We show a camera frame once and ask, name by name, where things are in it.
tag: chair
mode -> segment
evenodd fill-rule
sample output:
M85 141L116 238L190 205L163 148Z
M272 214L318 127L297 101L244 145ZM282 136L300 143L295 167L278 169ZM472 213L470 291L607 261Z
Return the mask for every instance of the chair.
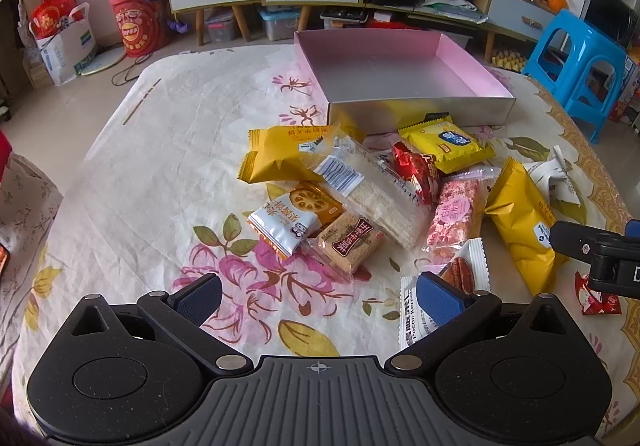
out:
M566 32L571 39L570 52L564 64L560 59L551 62L545 57L559 30ZM625 61L626 53L622 47L568 10L562 10L542 34L522 73L543 84L570 116L594 125L590 141L597 143L604 122L620 96ZM591 68L598 62L606 62L614 70L609 91L602 101L586 84Z

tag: white paper bag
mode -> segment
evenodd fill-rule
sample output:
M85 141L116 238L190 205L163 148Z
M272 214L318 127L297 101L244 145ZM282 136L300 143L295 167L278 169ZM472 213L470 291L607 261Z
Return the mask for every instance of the white paper bag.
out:
M73 22L73 14L78 11L83 13L82 20ZM44 64L56 85L76 78L95 56L95 38L89 25L89 4L85 2L76 6L69 13L69 20L72 22L57 35L36 40Z

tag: table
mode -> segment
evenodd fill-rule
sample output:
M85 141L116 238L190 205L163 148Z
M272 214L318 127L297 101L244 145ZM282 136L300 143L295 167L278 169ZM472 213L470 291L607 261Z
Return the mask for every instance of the table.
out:
M176 291L208 271L219 274L225 296L203 328L254 362L262 354L384 360L399 350L399 281L416 274L407 252L385 243L345 285L306 255L277 258L244 222L268 194L264 184L236 179L247 131L325 119L326 105L309 104L316 85L293 58L292 46L218 49L171 56L142 73L96 139L50 231L39 267L57 273L36 276L47 296L29 299L14 358L18 418L34 426L26 383L81 296L132 303L151 290ZM575 124L529 79L495 72L517 101L504 127L472 130L494 144L492 164L507 155L541 161L560 145L582 202L558 205L559 212L621 232L628 210ZM482 237L491 290L504 301L529 301L490 221ZM581 316L575 271L586 269L569 261L554 291L612 378L603 434L640 398L640 302L623 299L622 315Z

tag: yellow snack package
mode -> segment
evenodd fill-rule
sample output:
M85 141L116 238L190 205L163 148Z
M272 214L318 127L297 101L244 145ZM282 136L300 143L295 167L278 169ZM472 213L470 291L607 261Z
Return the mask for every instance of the yellow snack package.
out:
M484 213L498 228L530 293L548 293L556 267L568 259L551 248L549 230L556 218L522 163L507 159Z
M248 183L264 181L323 181L300 162L303 152L314 152L314 142L329 126L276 125L270 129L249 131L249 152L244 156L238 179ZM364 134L345 129L358 141Z
M425 121L398 131L421 153L436 158L436 168L454 173L467 166L477 165L495 155L494 147L481 147L475 139L453 124L451 116Z

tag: red bag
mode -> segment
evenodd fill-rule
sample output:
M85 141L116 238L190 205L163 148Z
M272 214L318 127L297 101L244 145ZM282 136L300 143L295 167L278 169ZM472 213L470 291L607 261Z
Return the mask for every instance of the red bag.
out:
M44 0L33 12L33 33L38 40L53 36L68 23L75 0ZM82 13L74 14L75 20L82 19Z

